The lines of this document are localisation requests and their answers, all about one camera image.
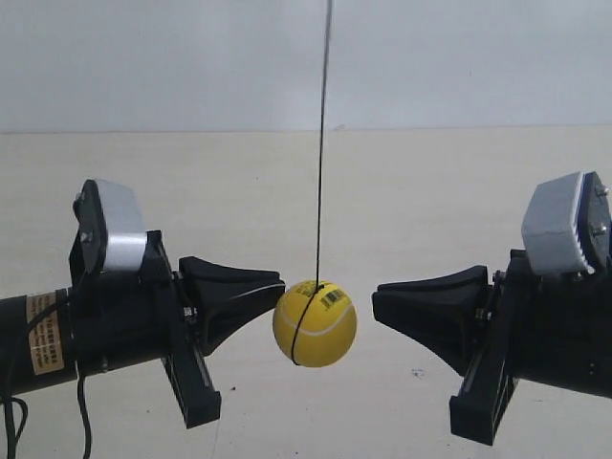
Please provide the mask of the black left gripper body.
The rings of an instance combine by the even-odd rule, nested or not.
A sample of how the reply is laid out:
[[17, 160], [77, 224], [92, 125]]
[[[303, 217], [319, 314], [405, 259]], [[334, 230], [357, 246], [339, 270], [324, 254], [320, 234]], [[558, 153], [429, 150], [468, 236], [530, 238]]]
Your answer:
[[178, 275], [152, 230], [136, 273], [87, 274], [70, 256], [76, 285], [1, 301], [1, 388], [18, 395], [160, 360], [186, 426], [220, 417], [221, 395], [188, 334]]

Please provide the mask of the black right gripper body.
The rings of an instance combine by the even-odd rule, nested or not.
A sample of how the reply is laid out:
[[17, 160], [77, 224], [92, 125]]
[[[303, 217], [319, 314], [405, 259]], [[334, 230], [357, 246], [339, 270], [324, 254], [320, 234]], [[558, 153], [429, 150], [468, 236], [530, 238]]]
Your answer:
[[495, 287], [485, 339], [449, 400], [453, 435], [492, 445], [521, 381], [610, 398], [609, 266], [538, 275], [527, 253], [513, 250]]

